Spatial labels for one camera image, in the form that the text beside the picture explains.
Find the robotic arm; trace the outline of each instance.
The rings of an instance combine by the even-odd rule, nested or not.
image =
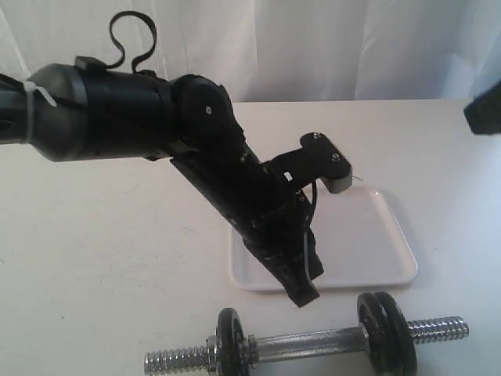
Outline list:
[[[113,24],[143,20],[153,46],[132,61],[131,74],[112,71],[124,61]],[[351,165],[322,134],[301,137],[301,148],[260,162],[245,142],[228,93],[193,74],[175,81],[136,70],[155,49],[156,28],[142,13],[110,22],[122,52],[112,65],[79,56],[73,66],[51,64],[29,80],[45,88],[27,94],[0,75],[0,144],[29,143],[52,161],[168,157],[239,232],[248,250],[303,306],[319,296],[312,279],[323,273],[310,228],[321,179],[331,193],[351,185]],[[312,184],[312,201],[303,188]]]

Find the white backdrop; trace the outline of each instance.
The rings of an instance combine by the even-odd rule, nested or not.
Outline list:
[[[454,98],[501,79],[501,0],[0,0],[0,71],[115,61],[123,9],[157,22],[143,67],[203,74],[233,100]],[[150,43],[140,21],[116,29],[129,58]]]

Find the white table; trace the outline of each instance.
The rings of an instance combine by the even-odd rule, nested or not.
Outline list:
[[[410,286],[388,290],[410,320],[470,324],[466,340],[418,348],[427,376],[501,369],[501,139],[473,136],[465,104],[235,105],[261,159],[324,132],[386,194],[420,266]],[[168,161],[54,164],[29,146],[2,146],[0,176],[2,374],[141,375],[146,351],[201,345],[226,306],[257,336],[357,323],[360,290],[323,292],[298,309],[285,295],[234,287],[225,221]],[[266,320],[270,312],[280,319]],[[254,374],[372,371],[349,354]]]

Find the white tray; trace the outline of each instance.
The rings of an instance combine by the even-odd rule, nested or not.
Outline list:
[[[324,274],[318,288],[407,284],[417,263],[393,211],[381,192],[353,186],[341,194],[319,189],[312,229]],[[282,285],[245,248],[232,228],[229,235],[230,274],[248,291],[278,291]]]

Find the white cable tie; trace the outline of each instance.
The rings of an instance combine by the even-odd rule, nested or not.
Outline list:
[[[26,132],[26,140],[25,143],[29,143],[31,141],[31,138],[33,137],[33,132],[34,132],[34,96],[33,93],[36,92],[37,90],[40,92],[40,94],[44,97],[44,99],[47,101],[48,104],[50,104],[52,107],[57,107],[57,103],[54,100],[54,98],[51,97],[49,92],[45,89],[42,88],[41,86],[38,86],[32,81],[24,81],[23,82],[23,87],[24,91],[26,92],[26,111],[27,111],[27,132]]]

